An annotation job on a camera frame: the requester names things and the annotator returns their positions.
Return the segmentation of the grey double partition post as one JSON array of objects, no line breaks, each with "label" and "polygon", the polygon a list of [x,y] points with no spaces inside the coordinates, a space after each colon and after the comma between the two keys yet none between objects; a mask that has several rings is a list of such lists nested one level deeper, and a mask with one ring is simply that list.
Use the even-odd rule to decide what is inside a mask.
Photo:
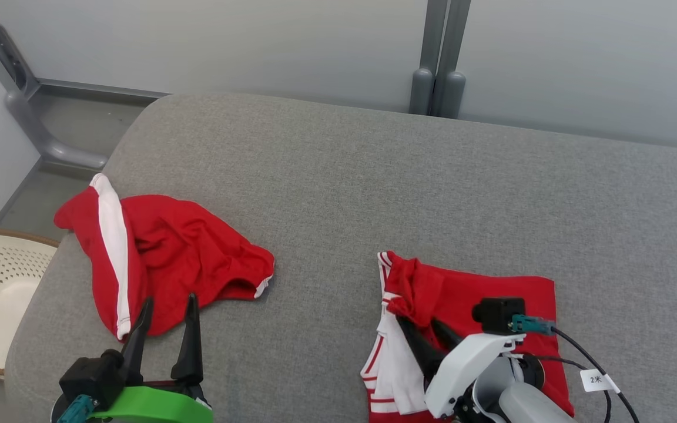
[{"label": "grey double partition post", "polygon": [[427,0],[408,112],[457,119],[467,78],[457,70],[472,0]]}]

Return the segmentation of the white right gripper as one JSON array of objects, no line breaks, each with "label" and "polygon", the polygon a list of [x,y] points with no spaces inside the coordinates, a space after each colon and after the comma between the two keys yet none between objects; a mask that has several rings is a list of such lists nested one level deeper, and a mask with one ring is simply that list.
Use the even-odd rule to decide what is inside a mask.
[{"label": "white right gripper", "polygon": [[424,401],[436,418],[452,416],[457,399],[465,394],[479,375],[500,354],[510,353],[527,337],[526,334],[472,334],[463,340],[446,323],[433,319],[431,327],[438,345],[444,351],[450,351],[444,356],[443,351],[435,348],[414,322],[398,316],[397,323],[421,369],[423,382],[429,382]]}]

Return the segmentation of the grey partition base rail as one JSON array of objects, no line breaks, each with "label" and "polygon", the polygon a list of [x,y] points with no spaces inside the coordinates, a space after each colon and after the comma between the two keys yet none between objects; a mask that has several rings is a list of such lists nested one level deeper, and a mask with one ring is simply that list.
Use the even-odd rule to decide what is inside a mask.
[{"label": "grey partition base rail", "polygon": [[169,96],[168,93],[143,89],[114,88],[53,79],[40,79],[38,83],[40,84],[38,93],[45,95],[124,105],[148,106],[162,97]]}]

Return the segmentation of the red basketball shorts white stripe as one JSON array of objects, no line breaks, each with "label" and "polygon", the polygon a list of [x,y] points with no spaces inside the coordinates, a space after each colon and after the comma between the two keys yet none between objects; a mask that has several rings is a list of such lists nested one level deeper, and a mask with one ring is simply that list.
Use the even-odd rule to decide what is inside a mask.
[{"label": "red basketball shorts white stripe", "polygon": [[97,313],[121,342],[149,298],[148,334],[161,335],[183,321],[189,295],[202,307],[254,300],[274,276],[270,251],[198,203],[160,194],[120,198],[101,173],[53,221],[75,234],[91,260]]}]

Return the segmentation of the grey corner partition post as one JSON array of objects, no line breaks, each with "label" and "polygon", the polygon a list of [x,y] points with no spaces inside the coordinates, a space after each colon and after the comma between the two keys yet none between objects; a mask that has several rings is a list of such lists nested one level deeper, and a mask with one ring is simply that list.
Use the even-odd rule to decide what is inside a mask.
[{"label": "grey corner partition post", "polygon": [[4,104],[36,150],[48,162],[99,170],[108,157],[73,147],[54,136],[29,103],[41,84],[30,70],[7,29],[0,24],[0,64],[14,88],[8,91]]}]

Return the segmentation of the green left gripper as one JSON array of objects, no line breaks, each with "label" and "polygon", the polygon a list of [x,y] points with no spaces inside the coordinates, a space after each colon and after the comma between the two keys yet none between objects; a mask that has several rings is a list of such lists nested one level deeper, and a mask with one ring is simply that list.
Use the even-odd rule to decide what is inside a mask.
[{"label": "green left gripper", "polygon": [[153,298],[148,297],[122,348],[121,376],[126,387],[105,411],[94,411],[89,423],[214,423],[214,412],[199,383],[204,379],[200,308],[191,293],[185,311],[183,335],[172,382],[143,385],[143,346],[152,323]]}]

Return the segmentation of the red basketball jersey white trim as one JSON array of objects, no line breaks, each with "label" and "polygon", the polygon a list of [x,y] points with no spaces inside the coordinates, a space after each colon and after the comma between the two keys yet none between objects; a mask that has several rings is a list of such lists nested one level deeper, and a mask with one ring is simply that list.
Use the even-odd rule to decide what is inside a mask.
[{"label": "red basketball jersey white trim", "polygon": [[[424,378],[397,323],[403,316],[414,322],[435,348],[431,321],[438,319],[458,335],[483,334],[472,319],[472,308],[484,298],[521,297],[526,315],[554,321],[554,282],[538,276],[493,277],[433,267],[416,258],[405,259],[392,251],[378,253],[382,290],[380,321],[373,350],[361,371],[368,401],[369,423],[444,423],[434,418],[424,404]],[[542,392],[572,418],[561,354],[554,335],[526,334],[513,353],[522,368],[537,364]]]}]

